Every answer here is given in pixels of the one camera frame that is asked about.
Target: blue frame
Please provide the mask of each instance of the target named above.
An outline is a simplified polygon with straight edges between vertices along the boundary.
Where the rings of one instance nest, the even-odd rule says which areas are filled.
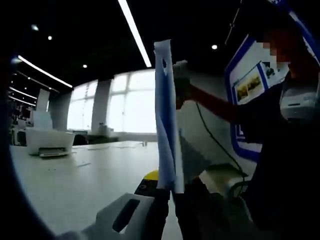
[[[267,90],[269,87],[268,87],[268,83],[267,83],[267,79],[266,79],[266,76],[265,76],[265,73],[261,67],[261,61],[258,62],[258,64],[256,64],[253,68],[250,69],[250,71],[248,71],[241,79],[237,80],[233,86],[232,86],[232,99],[233,99],[233,104],[237,105],[237,95],[236,95],[236,85],[238,83],[240,83],[252,70],[254,70],[255,68],[257,68],[258,72],[259,72],[259,75],[261,77],[261,82],[262,82],[262,85],[263,85],[263,88],[264,90]],[[236,139],[238,142],[245,142],[245,138],[244,138],[244,135],[240,132],[240,125],[239,124],[235,124],[235,132],[236,132]]]
[[[287,5],[286,1],[284,0],[280,0],[278,3],[275,3],[275,4],[280,8],[286,9],[288,11],[288,14],[290,12],[293,12]],[[312,37],[311,33],[307,30],[307,28],[305,27],[305,25],[301,20],[298,20],[295,22],[300,27],[304,39],[310,45],[310,48],[313,50],[316,58],[320,60],[320,48],[318,47],[315,39]],[[225,86],[226,86],[227,99],[229,102],[234,103],[233,100],[236,99],[234,86],[231,86],[230,84],[230,74],[254,43],[255,43],[255,40],[252,37],[247,37],[244,40],[243,44],[238,49],[238,51],[236,52],[236,54],[234,55],[231,62],[228,64],[228,66],[225,69]],[[260,63],[258,63],[258,65],[259,65],[258,67],[259,72],[262,77],[262,82],[263,84],[267,84],[266,77],[260,66]],[[231,143],[232,143],[233,150],[238,156],[257,162],[259,160],[260,153],[256,151],[244,149],[239,146],[239,142],[245,142],[245,139],[243,138],[237,139],[237,129],[239,130],[239,128],[235,124],[233,123],[230,124]]]

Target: black ceiling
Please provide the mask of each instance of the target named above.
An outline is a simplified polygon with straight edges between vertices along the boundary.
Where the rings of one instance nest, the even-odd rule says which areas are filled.
[[[127,2],[152,66],[154,42],[172,39],[173,62],[187,59],[198,71],[223,74],[246,36],[244,26],[236,23],[225,45],[240,0]],[[311,26],[309,2],[289,2]],[[33,5],[29,17],[17,54],[68,84],[107,80],[114,74],[146,68],[118,0],[41,1]],[[31,23],[39,31],[32,31]],[[60,93],[71,90],[25,63],[16,68]],[[13,76],[13,85],[21,91],[28,87],[28,94],[36,97],[45,88],[19,73]]]

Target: led strip light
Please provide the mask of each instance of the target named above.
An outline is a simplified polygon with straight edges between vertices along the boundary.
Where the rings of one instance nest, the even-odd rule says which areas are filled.
[[[25,75],[24,73],[22,73],[22,72],[20,72],[20,71],[16,71],[16,72],[17,72],[17,73],[19,73],[19,74],[21,74],[22,76],[24,76],[24,77],[28,78],[28,76],[27,76],[27,75]],[[54,88],[52,88],[52,87],[49,87],[49,86],[47,86],[47,85],[43,84],[42,82],[39,82],[39,81],[37,81],[37,80],[33,79],[32,77],[30,77],[30,79],[29,79],[29,80],[32,80],[32,81],[36,82],[37,84],[40,84],[40,85],[42,85],[42,86],[44,86],[44,87],[46,87],[46,88],[48,88],[48,89],[50,89],[50,90],[53,90],[53,91],[56,91],[57,93],[59,93],[59,91],[58,91],[58,90],[56,90],[56,89],[54,89]]]
[[[30,102],[27,102],[27,101],[22,101],[22,100],[20,100],[20,99],[18,99],[18,98],[15,98],[15,97],[13,97],[13,96],[10,96],[9,95],[9,98],[11,98],[11,99],[13,99],[13,100],[17,100],[17,101],[19,101],[19,102],[22,102],[22,103],[24,103],[24,104],[29,104],[29,105],[31,105],[31,106],[36,106],[35,104],[32,104],[32,103],[30,103]]]
[[[131,11],[130,11],[130,8],[128,6],[128,3],[126,0],[118,0],[119,4],[120,4],[120,7],[122,9],[122,12],[125,16],[125,19],[129,25],[129,28],[131,30],[131,33],[133,35],[133,38],[140,50],[140,53],[143,57],[143,60],[144,60],[144,63],[146,65],[147,68],[150,68],[151,67],[151,62],[149,60],[149,57],[148,57],[148,54],[147,54],[147,51],[145,49],[145,46],[141,40],[141,37],[139,35],[139,32],[138,32],[138,29],[137,29],[137,26],[135,24],[135,21],[134,21],[134,18],[132,17],[132,14],[131,14]]]
[[[62,83],[62,84],[66,85],[66,86],[69,87],[69,88],[72,88],[72,85],[70,85],[69,83],[66,83],[65,81],[62,81],[61,79],[59,79],[59,78],[51,75],[50,73],[42,70],[40,67],[37,67],[36,65],[32,64],[31,62],[29,62],[28,60],[26,60],[24,57],[18,55],[18,59],[20,59],[20,60],[23,61],[24,63],[28,64],[30,67],[33,67],[34,69],[38,70],[39,72],[47,75],[48,77],[50,77],[50,78],[58,81],[59,83]]]
[[[11,87],[11,86],[9,87],[9,89],[11,89],[11,90],[13,90],[13,91],[16,91],[17,93],[26,95],[26,96],[28,96],[28,97],[30,97],[30,98],[37,99],[35,96],[31,96],[31,95],[29,95],[29,94],[26,94],[26,93],[24,93],[24,92],[22,92],[22,91],[19,91],[19,90],[15,89],[15,88],[13,88],[13,87]]]

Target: white column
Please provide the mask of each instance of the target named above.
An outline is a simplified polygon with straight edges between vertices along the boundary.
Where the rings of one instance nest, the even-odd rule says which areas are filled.
[[[49,102],[50,92],[40,89],[38,99],[36,101],[36,110],[37,111],[47,111],[47,106]]]
[[[99,124],[107,123],[107,107],[110,90],[111,80],[98,81],[96,87],[93,109],[92,109],[92,121],[91,130],[92,134],[96,134],[99,129]]]

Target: person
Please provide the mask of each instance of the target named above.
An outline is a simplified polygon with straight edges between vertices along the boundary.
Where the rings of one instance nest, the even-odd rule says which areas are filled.
[[[295,226],[301,229],[309,218],[307,214],[317,205],[307,197],[313,191],[309,184],[317,175],[308,163],[317,156],[320,118],[318,112],[304,121],[288,117],[280,104],[289,89],[311,87],[316,92],[320,67],[294,20],[268,4],[272,14],[258,23],[247,22],[247,28],[251,37],[270,49],[278,64],[288,63],[285,80],[246,104],[234,105],[188,81],[175,79],[176,108],[181,109],[185,101],[199,103],[220,118],[239,124],[248,143],[262,144],[252,180],[242,197],[259,229],[282,236]]]

